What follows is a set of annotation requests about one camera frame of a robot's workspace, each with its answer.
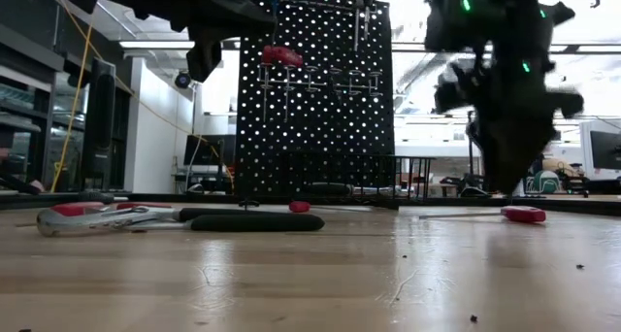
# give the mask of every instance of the computer monitor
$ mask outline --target computer monitor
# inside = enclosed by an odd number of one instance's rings
[[[621,134],[591,131],[593,168],[621,170]]]
[[[187,136],[183,165],[217,166],[221,164],[221,159],[219,157],[221,155],[221,147],[219,141],[208,139],[208,136],[202,136],[202,138],[206,141],[199,141],[198,137],[193,135]]]

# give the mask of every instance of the ceiling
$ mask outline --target ceiling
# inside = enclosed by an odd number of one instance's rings
[[[393,42],[422,42],[426,30],[429,7],[423,0],[382,0],[390,3]],[[554,4],[558,0],[541,0]],[[576,18],[557,27],[554,43],[607,43],[621,45],[621,28],[614,27],[620,15],[619,0],[600,0],[597,8],[591,8],[595,0],[563,0],[575,9]],[[89,16],[72,7],[79,17]],[[116,3],[100,0],[94,13],[94,25],[110,40],[180,40],[186,41],[185,32],[171,31],[169,22],[157,17],[147,20],[134,18],[133,12]],[[445,74],[450,60],[468,57],[456,54],[394,53],[393,79],[395,88],[396,114],[429,114],[434,107],[434,85],[438,76]],[[145,51],[147,66],[159,77],[170,81],[178,70],[184,69],[185,51]],[[226,56],[224,66],[216,71],[225,71],[232,79],[230,95],[237,95],[237,74],[239,56]],[[558,55],[557,72],[549,76],[551,86],[573,86],[587,99],[587,112],[604,115],[614,112],[621,116],[621,106],[609,101],[607,95],[619,92],[621,55]]]

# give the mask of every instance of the black rubber tool handle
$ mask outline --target black rubber tool handle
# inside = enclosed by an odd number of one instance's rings
[[[265,211],[245,211],[245,210],[230,210],[230,209],[206,209],[206,208],[184,208],[179,210],[179,216],[177,221],[186,222],[195,219],[199,216],[247,216],[247,215],[273,215],[274,212]]]
[[[318,216],[273,213],[199,216],[192,221],[191,229],[215,232],[315,231],[323,225],[325,222]]]

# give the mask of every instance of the table surface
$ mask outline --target table surface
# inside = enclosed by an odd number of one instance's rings
[[[326,226],[314,233],[64,238],[16,226],[36,212],[2,212],[0,324],[9,332],[621,330],[619,219],[417,217],[463,212],[490,209],[317,209]]]

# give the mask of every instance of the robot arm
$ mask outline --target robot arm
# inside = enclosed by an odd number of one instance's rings
[[[469,136],[482,152],[491,190],[510,194],[554,135],[553,116],[582,111],[578,93],[545,87],[554,69],[549,47],[554,26],[575,16],[565,5],[539,0],[430,0],[425,48],[475,54],[472,68],[451,68],[457,83],[441,83],[439,113],[474,106]],[[484,64],[485,46],[492,59]]]
[[[69,0],[90,14],[97,0]],[[276,18],[249,0],[110,0],[131,8],[139,19],[161,17],[177,32],[187,28],[195,46],[187,54],[190,77],[204,82],[221,60],[220,41],[272,32]]]

